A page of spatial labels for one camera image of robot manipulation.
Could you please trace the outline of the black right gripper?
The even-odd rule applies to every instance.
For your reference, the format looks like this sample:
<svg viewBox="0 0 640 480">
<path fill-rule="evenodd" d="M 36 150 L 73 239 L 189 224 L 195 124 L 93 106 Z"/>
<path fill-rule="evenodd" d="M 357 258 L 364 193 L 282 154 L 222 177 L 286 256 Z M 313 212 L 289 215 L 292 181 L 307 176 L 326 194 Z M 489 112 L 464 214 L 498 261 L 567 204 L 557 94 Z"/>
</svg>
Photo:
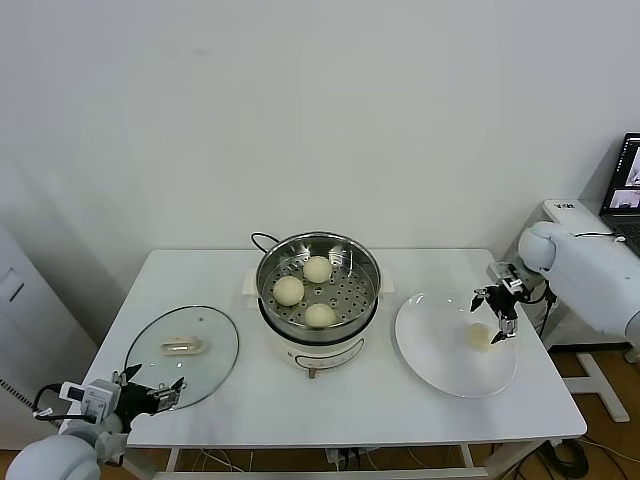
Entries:
<svg viewBox="0 0 640 480">
<path fill-rule="evenodd" d="M 515 305 L 517 301 L 517 296 L 510 293 L 502 285 L 474 290 L 470 311 L 475 312 L 483 303 L 488 303 L 499 319 L 499 329 L 491 340 L 491 344 L 497 344 L 516 336 L 518 322 Z"/>
</svg>

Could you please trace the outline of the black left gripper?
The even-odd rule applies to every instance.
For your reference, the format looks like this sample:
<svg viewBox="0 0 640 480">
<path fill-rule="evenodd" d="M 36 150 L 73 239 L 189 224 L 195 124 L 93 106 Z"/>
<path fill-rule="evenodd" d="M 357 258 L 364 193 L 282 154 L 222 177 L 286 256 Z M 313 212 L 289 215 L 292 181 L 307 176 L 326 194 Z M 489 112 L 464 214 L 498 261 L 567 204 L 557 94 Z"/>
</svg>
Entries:
<svg viewBox="0 0 640 480">
<path fill-rule="evenodd" d="M 155 415 L 159 410 L 173 409 L 183 390 L 184 378 L 181 377 L 170 386 L 156 390 L 143 385 L 129 383 L 141 369 L 141 364 L 126 367 L 122 372 L 114 371 L 112 382 L 121 389 L 118 401 L 118 418 L 123 430 L 130 430 L 133 420 L 142 414 Z"/>
</svg>

